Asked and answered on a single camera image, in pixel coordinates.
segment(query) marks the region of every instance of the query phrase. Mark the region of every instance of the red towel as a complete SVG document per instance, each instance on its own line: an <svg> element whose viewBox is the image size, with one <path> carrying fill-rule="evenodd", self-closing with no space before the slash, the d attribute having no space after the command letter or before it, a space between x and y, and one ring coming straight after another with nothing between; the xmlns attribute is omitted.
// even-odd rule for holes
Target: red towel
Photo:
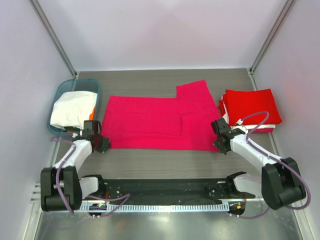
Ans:
<svg viewBox="0 0 320 240"><path fill-rule="evenodd" d="M251 92L240 92L240 93L249 93L249 94L245 94L245 95L247 95L247 96L250 96L250 95L251 95L251 94L250 94ZM230 114L229 114L229 109L228 109L228 100L227 100L227 97L228 97L227 94L224 94L224 95L222 96L222 100L219 101L218 109L219 109L219 111L220 111L221 116L223 116L223 115L225 115L225 114L227 113L228 118L229 118L229 120L230 120ZM272 133L273 130L274 130L274 128L269 127L269 128L256 129L254 132L255 132L255 133Z"/></svg>
<svg viewBox="0 0 320 240"><path fill-rule="evenodd" d="M221 116L206 81L177 86L176 96L110 96L101 134L113 149L218 152L210 123Z"/></svg>
<svg viewBox="0 0 320 240"><path fill-rule="evenodd" d="M226 109L229 115L229 124L235 125L239 119L257 112L269 112L269 118L264 124L280 124L282 122L275 98L271 89L258 91L226 90ZM259 114L246 119L243 125L256 125L261 123L266 116Z"/></svg>

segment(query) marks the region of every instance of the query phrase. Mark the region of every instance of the laundry basket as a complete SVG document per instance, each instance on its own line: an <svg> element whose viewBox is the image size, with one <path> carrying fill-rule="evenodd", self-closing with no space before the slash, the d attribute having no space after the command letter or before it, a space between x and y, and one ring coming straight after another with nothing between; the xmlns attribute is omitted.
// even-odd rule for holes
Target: laundry basket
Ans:
<svg viewBox="0 0 320 240"><path fill-rule="evenodd" d="M50 131L50 133L54 135L59 135L61 133L66 133L67 130L59 129L54 126L50 125L50 119L51 115L54 109L54 104L55 102L61 97L62 94L66 92L75 92L75 91L89 91L97 94L96 97L96 103L95 103L95 111L93 115L93 119L96 119L97 116L97 111L99 107L99 102L101 98L101 85L100 82L96 79L93 78L86 78L86 79L70 79L65 82L63 82L57 89L51 110L50 110L50 115L47 121L47 127Z"/></svg>

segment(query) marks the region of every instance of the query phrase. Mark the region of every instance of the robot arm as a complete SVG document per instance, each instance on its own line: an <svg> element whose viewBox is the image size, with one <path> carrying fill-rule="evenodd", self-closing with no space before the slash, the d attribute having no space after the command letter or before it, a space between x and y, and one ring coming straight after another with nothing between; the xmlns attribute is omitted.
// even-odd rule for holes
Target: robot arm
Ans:
<svg viewBox="0 0 320 240"><path fill-rule="evenodd" d="M104 153L110 147L109 139L98 134L98 126L98 121L85 121L84 130L73 138L74 145L64 157L53 167L41 171L41 208L44 211L66 209L55 181L57 170L61 165L63 166L59 174L60 185L63 186L63 194L71 209L79 209L82 199L92 193L101 195L106 192L101 175L84 176L80 180L78 177L80 167L93 151Z"/></svg>
<svg viewBox="0 0 320 240"><path fill-rule="evenodd" d="M227 177L230 191L239 191L261 196L267 205L276 210L306 197L306 190L301 181L291 171L283 167L279 160L290 166L299 175L298 164L292 158L282 159L257 143L247 141L246 131L240 128L231 129L226 121L221 118L211 123L217 140L216 148L225 155L233 151L261 173L261 177L252 177L246 172L238 172Z"/></svg>

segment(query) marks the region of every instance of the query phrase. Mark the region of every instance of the magenta cloth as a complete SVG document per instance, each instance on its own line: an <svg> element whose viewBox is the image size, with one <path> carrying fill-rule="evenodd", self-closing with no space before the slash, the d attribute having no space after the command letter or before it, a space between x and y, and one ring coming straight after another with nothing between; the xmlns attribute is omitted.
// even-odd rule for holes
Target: magenta cloth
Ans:
<svg viewBox="0 0 320 240"><path fill-rule="evenodd" d="M207 83L200 80L177 86L172 98L110 96L101 134L113 149L218 152L210 123L219 118Z"/></svg>

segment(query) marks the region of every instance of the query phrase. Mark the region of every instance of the white cloth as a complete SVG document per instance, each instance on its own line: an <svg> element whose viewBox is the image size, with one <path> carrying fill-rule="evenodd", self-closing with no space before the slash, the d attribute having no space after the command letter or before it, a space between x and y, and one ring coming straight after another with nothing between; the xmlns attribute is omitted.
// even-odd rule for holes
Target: white cloth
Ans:
<svg viewBox="0 0 320 240"><path fill-rule="evenodd" d="M50 125L65 129L84 129L84 121L90 119L96 106L97 94L91 91L68 91L54 103Z"/></svg>

